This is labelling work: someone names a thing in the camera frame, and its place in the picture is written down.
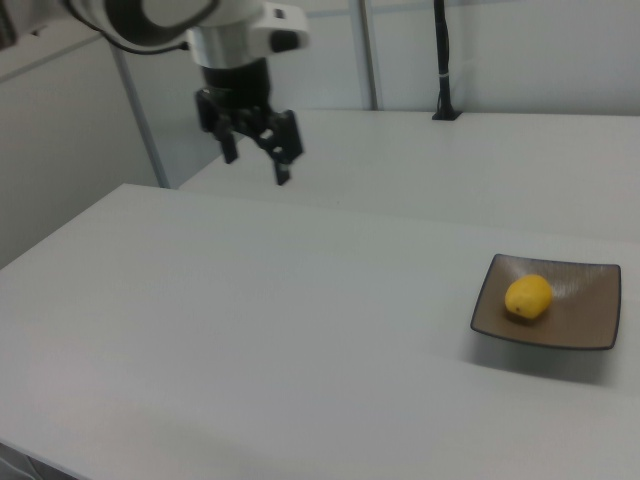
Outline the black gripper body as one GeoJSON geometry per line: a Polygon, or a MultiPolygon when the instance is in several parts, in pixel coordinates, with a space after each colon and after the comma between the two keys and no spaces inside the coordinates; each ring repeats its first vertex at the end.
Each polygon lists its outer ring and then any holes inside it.
{"type": "Polygon", "coordinates": [[[260,135],[268,128],[271,81],[265,58],[236,68],[201,68],[204,87],[195,94],[200,126],[213,133],[227,119],[238,133],[260,135]]]}

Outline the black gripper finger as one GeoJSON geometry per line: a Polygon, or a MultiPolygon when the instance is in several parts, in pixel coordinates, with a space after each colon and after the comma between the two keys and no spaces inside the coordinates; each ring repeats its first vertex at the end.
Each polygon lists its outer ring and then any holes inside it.
{"type": "Polygon", "coordinates": [[[283,186],[291,178],[291,166],[304,153],[295,112],[273,112],[257,143],[272,160],[276,184],[283,186]]]}
{"type": "Polygon", "coordinates": [[[225,163],[232,164],[238,159],[239,155],[234,137],[233,124],[226,115],[221,116],[218,120],[217,139],[221,145],[225,163]]]}

